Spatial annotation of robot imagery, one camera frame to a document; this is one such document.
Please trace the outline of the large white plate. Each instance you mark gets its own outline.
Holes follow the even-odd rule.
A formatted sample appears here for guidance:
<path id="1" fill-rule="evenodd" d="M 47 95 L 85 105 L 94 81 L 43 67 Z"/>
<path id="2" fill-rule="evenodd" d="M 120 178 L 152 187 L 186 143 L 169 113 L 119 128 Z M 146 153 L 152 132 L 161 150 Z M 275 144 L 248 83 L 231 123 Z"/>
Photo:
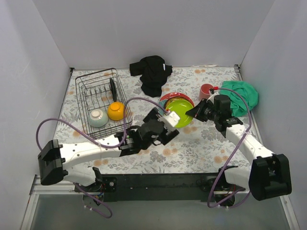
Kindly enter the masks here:
<path id="1" fill-rule="evenodd" d="M 159 99 L 159 104 L 161 106 L 164 107 L 164 104 L 165 102 L 167 101 L 167 99 L 169 98 L 172 98 L 172 97 L 185 97 L 185 98 L 189 98 L 187 95 L 183 94 L 183 93 L 179 93 L 179 92 L 171 92 L 171 93 L 168 93 L 168 94 L 165 94 L 164 96 L 162 96 L 160 99 Z"/>

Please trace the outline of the pink cup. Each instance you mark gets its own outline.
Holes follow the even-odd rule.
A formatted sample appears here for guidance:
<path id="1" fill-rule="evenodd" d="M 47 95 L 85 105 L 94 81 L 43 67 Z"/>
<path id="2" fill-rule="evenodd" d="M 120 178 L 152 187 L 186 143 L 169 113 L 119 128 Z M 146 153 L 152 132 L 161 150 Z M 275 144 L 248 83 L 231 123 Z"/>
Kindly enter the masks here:
<path id="1" fill-rule="evenodd" d="M 211 94 L 210 94 L 210 89 L 213 88 L 211 84 L 203 84 L 200 88 L 200 93 L 199 93 L 199 100 L 201 101 L 202 99 L 208 99 Z"/>

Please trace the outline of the lime green plate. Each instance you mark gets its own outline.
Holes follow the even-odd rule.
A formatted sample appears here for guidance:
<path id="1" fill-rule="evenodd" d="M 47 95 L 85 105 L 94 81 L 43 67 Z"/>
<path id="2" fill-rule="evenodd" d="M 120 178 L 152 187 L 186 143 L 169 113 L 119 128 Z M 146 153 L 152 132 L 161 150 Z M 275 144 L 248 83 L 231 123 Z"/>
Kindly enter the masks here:
<path id="1" fill-rule="evenodd" d="M 189 101 L 175 100 L 166 107 L 166 110 L 175 112 L 180 117 L 176 128 L 182 128 L 189 125 L 193 120 L 193 117 L 186 115 L 186 112 L 193 108 L 194 106 Z"/>

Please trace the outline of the orange yellow plate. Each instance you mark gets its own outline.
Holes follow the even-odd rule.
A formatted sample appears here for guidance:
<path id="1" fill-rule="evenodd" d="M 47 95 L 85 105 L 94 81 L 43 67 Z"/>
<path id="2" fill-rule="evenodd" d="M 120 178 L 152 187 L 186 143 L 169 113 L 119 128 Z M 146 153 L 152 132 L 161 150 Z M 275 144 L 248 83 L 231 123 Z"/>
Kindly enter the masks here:
<path id="1" fill-rule="evenodd" d="M 185 100 L 185 101 L 190 102 L 190 103 L 192 104 L 192 106 L 194 106 L 194 102 L 193 102 L 190 98 L 185 98 L 185 97 L 180 97 L 180 96 L 179 96 L 179 97 L 172 97 L 172 98 L 167 99 L 167 101 L 166 101 L 165 104 L 164 104 L 164 109 L 166 109 L 167 106 L 168 106 L 171 102 L 176 101 L 176 100 Z"/>

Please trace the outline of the black plate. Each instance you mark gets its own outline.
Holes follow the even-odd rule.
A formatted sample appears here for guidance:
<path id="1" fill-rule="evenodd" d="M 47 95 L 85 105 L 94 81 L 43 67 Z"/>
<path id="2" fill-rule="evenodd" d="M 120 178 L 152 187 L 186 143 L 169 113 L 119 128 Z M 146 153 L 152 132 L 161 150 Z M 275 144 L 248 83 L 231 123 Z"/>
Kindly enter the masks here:
<path id="1" fill-rule="evenodd" d="M 110 90 L 111 90 L 113 101 L 116 102 L 117 98 L 118 98 L 117 89 L 116 89 L 116 86 L 115 86 L 115 82 L 113 81 L 112 78 L 109 79 L 109 87 L 110 87 Z"/>

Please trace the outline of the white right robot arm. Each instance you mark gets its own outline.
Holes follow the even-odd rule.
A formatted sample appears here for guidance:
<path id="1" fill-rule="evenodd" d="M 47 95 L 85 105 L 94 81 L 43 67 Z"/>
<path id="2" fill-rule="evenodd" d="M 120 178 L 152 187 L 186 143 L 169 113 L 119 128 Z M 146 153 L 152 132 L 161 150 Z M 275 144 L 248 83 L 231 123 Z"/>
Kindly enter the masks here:
<path id="1" fill-rule="evenodd" d="M 186 112 L 202 122 L 215 123 L 216 129 L 230 142 L 236 145 L 251 165 L 249 171 L 235 166 L 225 166 L 212 185 L 228 190 L 233 185 L 249 190 L 258 200 L 289 195 L 292 192 L 289 160 L 284 154 L 275 154 L 258 142 L 243 125 L 232 116 L 230 99 L 226 95 L 216 95 L 213 100 L 202 101 Z"/>

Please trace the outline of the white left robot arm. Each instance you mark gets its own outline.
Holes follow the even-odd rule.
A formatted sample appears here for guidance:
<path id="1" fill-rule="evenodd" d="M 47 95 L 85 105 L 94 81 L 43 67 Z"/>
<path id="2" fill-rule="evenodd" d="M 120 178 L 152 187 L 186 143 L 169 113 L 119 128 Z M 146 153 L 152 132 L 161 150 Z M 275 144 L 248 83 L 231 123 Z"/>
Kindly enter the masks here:
<path id="1" fill-rule="evenodd" d="M 53 139 L 38 155 L 40 182 L 53 185 L 68 181 L 96 192 L 102 186 L 102 175 L 96 168 L 86 168 L 86 162 L 137 154 L 151 145 L 166 145 L 179 134 L 175 128 L 179 121 L 175 112 L 167 111 L 161 116 L 153 108 L 141 126 L 130 127 L 126 132 L 75 144 L 60 144 Z"/>

